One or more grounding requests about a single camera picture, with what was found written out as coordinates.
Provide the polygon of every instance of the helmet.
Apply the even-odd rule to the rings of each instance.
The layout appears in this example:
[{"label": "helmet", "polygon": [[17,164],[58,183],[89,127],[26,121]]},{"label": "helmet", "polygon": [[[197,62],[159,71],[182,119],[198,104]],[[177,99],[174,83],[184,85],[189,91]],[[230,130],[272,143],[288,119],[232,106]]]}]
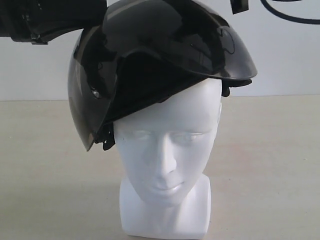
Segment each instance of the helmet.
[{"label": "helmet", "polygon": [[252,83],[256,67],[233,28],[193,0],[120,0],[73,50],[68,100],[86,148],[114,144],[113,122],[207,78]]}]

